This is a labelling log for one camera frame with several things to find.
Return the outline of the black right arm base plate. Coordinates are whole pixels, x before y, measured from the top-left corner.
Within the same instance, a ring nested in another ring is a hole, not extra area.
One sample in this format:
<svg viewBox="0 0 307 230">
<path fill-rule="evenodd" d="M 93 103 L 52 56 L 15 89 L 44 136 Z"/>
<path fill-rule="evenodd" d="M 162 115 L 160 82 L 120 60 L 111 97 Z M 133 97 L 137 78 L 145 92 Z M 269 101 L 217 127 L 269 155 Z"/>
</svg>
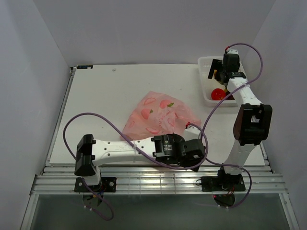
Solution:
<svg viewBox="0 0 307 230">
<path fill-rule="evenodd" d="M 229 178 L 203 176 L 195 183 L 203 192 L 244 192 L 246 190 L 242 175 L 231 175 Z"/>
</svg>

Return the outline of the pink plastic bag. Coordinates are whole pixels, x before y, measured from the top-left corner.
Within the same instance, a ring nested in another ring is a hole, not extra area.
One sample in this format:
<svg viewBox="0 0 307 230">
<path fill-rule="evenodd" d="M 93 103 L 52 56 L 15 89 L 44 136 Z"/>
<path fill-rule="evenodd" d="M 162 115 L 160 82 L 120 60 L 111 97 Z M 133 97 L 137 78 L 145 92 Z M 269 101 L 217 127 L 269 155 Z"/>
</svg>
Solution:
<svg viewBox="0 0 307 230">
<path fill-rule="evenodd" d="M 129 116 L 122 133 L 130 140 L 164 134 L 183 135 L 186 125 L 201 125 L 201 120 L 181 100 L 150 91 Z"/>
</svg>

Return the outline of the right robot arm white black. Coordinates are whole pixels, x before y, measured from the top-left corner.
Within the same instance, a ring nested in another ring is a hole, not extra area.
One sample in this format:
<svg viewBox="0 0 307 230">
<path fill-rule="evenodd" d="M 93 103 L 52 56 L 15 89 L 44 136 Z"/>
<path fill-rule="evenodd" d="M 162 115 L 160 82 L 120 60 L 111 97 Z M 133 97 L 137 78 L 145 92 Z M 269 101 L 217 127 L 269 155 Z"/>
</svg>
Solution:
<svg viewBox="0 0 307 230">
<path fill-rule="evenodd" d="M 239 68 L 239 55 L 226 51 L 222 60 L 213 59 L 208 75 L 224 85 L 239 106 L 233 127 L 235 141 L 216 178 L 222 190 L 241 183 L 242 167 L 250 153 L 267 139 L 272 118 L 272 107 L 257 99 Z"/>
</svg>

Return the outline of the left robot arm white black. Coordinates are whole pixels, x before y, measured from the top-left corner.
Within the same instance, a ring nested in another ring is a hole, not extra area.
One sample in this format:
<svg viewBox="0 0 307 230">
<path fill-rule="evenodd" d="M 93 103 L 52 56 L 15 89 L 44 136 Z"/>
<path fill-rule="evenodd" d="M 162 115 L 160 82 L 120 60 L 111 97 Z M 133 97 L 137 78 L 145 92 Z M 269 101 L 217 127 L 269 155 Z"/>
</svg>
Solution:
<svg viewBox="0 0 307 230">
<path fill-rule="evenodd" d="M 82 137 L 76 148 L 74 174 L 85 180 L 90 191 L 101 188 L 99 166 L 119 162 L 147 162 L 155 160 L 165 165 L 178 165 L 198 170 L 205 157 L 205 147 L 200 139 L 184 140 L 177 134 L 166 134 L 126 141 L 97 140 L 92 134 Z"/>
</svg>

